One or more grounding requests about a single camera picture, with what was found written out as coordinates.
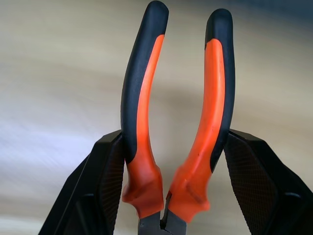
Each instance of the pliers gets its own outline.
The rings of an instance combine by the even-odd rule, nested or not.
[[[233,23],[230,12],[214,11],[206,25],[204,96],[198,132],[189,155],[175,173],[164,209],[162,176],[149,138],[148,109],[153,77],[169,11],[151,2],[128,62],[121,99],[121,131],[129,181],[122,200],[137,210],[139,235],[184,235],[195,214],[210,208],[208,181],[228,136],[235,96]]]

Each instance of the plier jaw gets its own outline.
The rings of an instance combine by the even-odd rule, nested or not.
[[[160,212],[139,219],[138,235],[184,235],[187,223],[168,209],[171,196],[166,200],[163,218]]]

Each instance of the black handle grip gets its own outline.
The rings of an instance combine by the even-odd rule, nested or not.
[[[231,130],[224,151],[252,235],[313,234],[312,192],[265,141]]]
[[[204,45],[205,50],[207,49],[207,45],[213,40],[218,40],[223,49],[225,91],[224,110],[220,131],[210,158],[212,172],[214,171],[227,140],[235,100],[233,19],[231,13],[226,9],[221,8],[215,10],[207,21]]]
[[[124,78],[124,85],[121,100],[121,129],[123,137],[126,140],[126,145],[130,150],[130,155],[126,158],[126,163],[131,162],[137,152],[137,138],[139,135],[146,136],[148,133],[137,133],[137,125],[148,125],[147,115],[146,121],[138,123],[138,106],[140,99],[142,103],[148,103],[150,91],[149,85],[142,88],[144,78],[146,83],[151,83],[154,75],[154,69],[149,66],[156,65],[159,53],[153,53],[153,50],[160,48],[168,21],[169,11],[167,7],[160,1],[153,1],[148,6],[144,13],[134,47],[127,65]],[[148,107],[143,107],[145,112],[148,112]]]

